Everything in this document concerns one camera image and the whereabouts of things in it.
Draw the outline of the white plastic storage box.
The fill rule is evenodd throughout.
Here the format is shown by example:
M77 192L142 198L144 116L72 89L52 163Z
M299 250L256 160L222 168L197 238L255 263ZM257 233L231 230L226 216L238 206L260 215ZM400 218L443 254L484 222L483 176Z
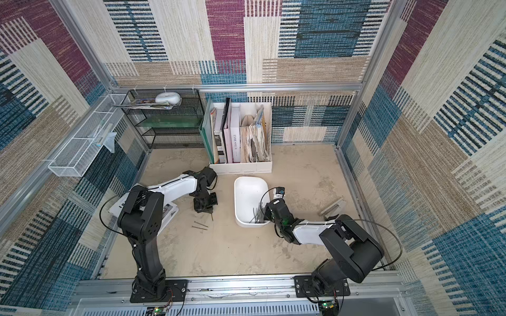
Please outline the white plastic storage box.
M268 190L267 182L261 178L253 176L240 176L234 182L234 208L235 220L238 226L243 228L256 228L266 226L264 224L250 224L253 218L253 209L260 202L267 204L270 197L266 193Z

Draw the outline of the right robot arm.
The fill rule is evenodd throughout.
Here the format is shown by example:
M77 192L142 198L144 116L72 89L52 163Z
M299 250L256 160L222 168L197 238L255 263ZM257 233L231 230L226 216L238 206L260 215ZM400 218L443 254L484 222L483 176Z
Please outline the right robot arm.
M346 214L328 221L312 222L292 215L285 200L283 187L276 187L274 199L269 192L262 195L257 217L274 224L279 238L290 244L324 246L332 256L323 261L311 276L294 278L298 297L346 296L347 281L361 283L384 256L380 244L356 219Z

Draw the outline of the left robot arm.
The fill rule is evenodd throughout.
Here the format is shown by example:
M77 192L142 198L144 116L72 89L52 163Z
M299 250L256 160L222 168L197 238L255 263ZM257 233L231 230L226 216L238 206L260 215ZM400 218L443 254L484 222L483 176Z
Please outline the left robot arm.
M137 265L134 292L158 300L166 296L166 272L159 260L158 234L177 213L174 200L191 196L196 213L213 213L217 195L210 192L217 181L216 172L204 167L199 172L185 171L175 179L153 186L135 185L109 209L133 248Z

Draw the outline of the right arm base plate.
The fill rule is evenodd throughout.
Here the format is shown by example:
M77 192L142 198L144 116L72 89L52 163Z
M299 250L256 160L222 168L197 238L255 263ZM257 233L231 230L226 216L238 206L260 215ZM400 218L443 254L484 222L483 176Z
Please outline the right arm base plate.
M351 291L346 279L325 283L311 275L296 275L293 277L296 297L298 298L321 298L350 296Z

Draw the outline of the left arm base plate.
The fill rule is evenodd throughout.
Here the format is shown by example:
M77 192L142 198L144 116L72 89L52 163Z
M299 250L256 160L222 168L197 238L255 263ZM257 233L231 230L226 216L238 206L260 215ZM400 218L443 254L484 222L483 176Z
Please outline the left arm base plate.
M166 279L158 284L134 279L130 303L183 302L186 298L187 279Z

